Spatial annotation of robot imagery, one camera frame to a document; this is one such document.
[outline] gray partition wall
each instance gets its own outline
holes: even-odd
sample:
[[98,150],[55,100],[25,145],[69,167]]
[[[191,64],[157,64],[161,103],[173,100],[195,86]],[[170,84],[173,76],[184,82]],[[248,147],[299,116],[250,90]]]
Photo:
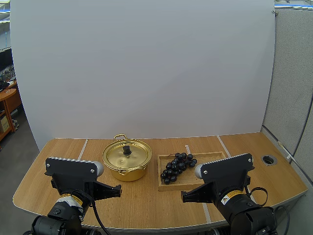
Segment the gray partition wall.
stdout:
[[[294,155],[312,179],[313,11],[299,8],[276,8],[276,11],[275,57],[263,125]],[[313,187],[300,168],[293,162],[291,165],[309,190],[290,211],[288,234],[311,234]],[[286,222],[285,218],[278,226],[279,234],[284,233]]]

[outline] screw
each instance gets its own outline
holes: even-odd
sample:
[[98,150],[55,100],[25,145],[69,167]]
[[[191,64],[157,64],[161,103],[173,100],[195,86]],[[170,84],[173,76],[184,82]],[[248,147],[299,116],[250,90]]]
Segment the screw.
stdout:
[[55,214],[60,214],[60,213],[61,213],[61,210],[60,210],[60,209],[55,209],[55,210],[54,210],[54,213],[55,213]]

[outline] yellow label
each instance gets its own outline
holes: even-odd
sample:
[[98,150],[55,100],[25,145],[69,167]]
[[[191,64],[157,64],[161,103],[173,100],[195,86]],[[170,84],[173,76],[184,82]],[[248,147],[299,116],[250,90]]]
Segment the yellow label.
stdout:
[[233,196],[236,196],[238,194],[244,194],[244,193],[242,191],[240,191],[240,190],[234,190],[234,191],[229,192],[228,194],[226,194],[222,198],[221,202],[223,203],[223,205],[225,205]]
[[[64,194],[61,195],[61,197],[68,197],[68,196],[70,196],[69,193],[64,193]],[[78,197],[76,197],[75,195],[72,195],[71,197],[74,198],[75,201],[78,202],[78,204],[80,204],[80,205],[83,204],[83,201],[80,200],[80,199],[79,199]]]
[[240,191],[240,190],[235,190],[235,191],[232,191],[232,192],[229,192],[228,194],[227,194],[227,196],[229,197],[229,198],[232,198],[233,196],[236,196],[236,195],[238,195],[238,194],[244,194],[242,191]]

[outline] cable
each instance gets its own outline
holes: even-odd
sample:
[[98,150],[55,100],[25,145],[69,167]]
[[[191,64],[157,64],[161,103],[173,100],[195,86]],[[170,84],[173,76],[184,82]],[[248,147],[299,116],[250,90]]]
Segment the cable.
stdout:
[[264,191],[266,193],[266,200],[265,200],[265,203],[263,204],[260,204],[260,206],[264,206],[266,204],[266,202],[268,201],[268,191],[265,189],[265,188],[262,188],[262,187],[255,187],[251,190],[251,192],[247,193],[247,196],[250,197],[252,195],[252,193],[254,191],[257,191],[257,190],[260,190],[260,191]]
[[107,230],[106,227],[104,227],[103,223],[101,222],[100,220],[100,217],[98,215],[98,211],[97,211],[97,208],[96,208],[96,202],[95,200],[89,195],[87,194],[86,192],[80,190],[80,189],[75,189],[71,192],[71,196],[73,194],[73,192],[78,192],[80,194],[82,194],[84,197],[88,198],[90,201],[91,201],[91,205],[92,205],[92,208],[93,208],[93,212],[94,212],[94,215],[96,216],[96,219],[98,221],[98,223],[100,224],[100,227],[104,230],[104,232],[107,234],[107,235],[111,235],[110,232]]
[[25,233],[23,233],[23,235],[29,235],[29,234],[32,234],[33,232],[32,231],[26,231]]
[[285,211],[286,211],[286,213],[287,213],[287,225],[286,225],[286,229],[285,229],[285,232],[284,232],[284,235],[286,235],[287,232],[288,232],[288,229],[289,229],[289,224],[290,224],[290,214],[289,214],[287,208],[286,208],[285,206],[283,206],[283,205],[276,207],[275,210],[274,210],[275,224],[276,224],[276,225],[275,225],[275,228],[277,228],[276,213],[277,213],[277,211],[278,211],[278,209],[279,209],[280,207],[284,208]]

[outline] desk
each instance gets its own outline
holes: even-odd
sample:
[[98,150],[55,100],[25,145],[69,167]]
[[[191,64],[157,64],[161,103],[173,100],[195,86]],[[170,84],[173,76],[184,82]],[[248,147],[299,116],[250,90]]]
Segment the desk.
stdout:
[[[266,206],[287,202],[307,191],[297,173],[263,133],[221,136],[221,140],[232,156],[242,153],[253,155],[255,169],[249,172],[250,188],[260,186],[268,190]],[[103,150],[112,141],[88,140],[81,159],[102,162]],[[122,185],[120,198],[97,201],[97,210],[104,225],[113,228],[112,232],[174,234],[195,232],[224,224],[225,220],[213,205],[182,203],[180,191],[159,192],[157,186],[157,155],[186,152],[187,144],[192,153],[223,151],[227,156],[218,137],[143,141],[153,152],[144,177],[134,182],[122,182],[113,178],[109,169],[104,166],[104,173],[98,178],[98,181],[111,186]],[[59,198],[57,190],[51,186],[51,177],[44,175],[46,158],[53,156],[77,159],[84,143],[85,140],[77,139],[50,140],[13,196],[14,205],[26,211],[46,215]],[[260,157],[268,154],[277,158],[276,165],[265,166],[261,162]],[[257,203],[265,200],[263,192],[255,192],[253,196]],[[88,210],[83,224],[99,226],[93,210]]]
[[17,107],[19,107],[22,104],[17,81],[14,81],[10,86],[6,87],[4,90],[12,89],[12,88],[16,89],[16,93],[7,99],[9,113],[11,113],[13,110],[15,110]]
[[13,121],[7,106],[8,98],[12,97],[15,93],[16,89],[8,89],[0,92],[0,101],[2,101],[2,105],[0,107],[4,110],[0,113],[0,117],[5,114],[10,125],[9,129],[7,129],[4,133],[0,133],[0,140],[2,140],[10,131],[15,132]]

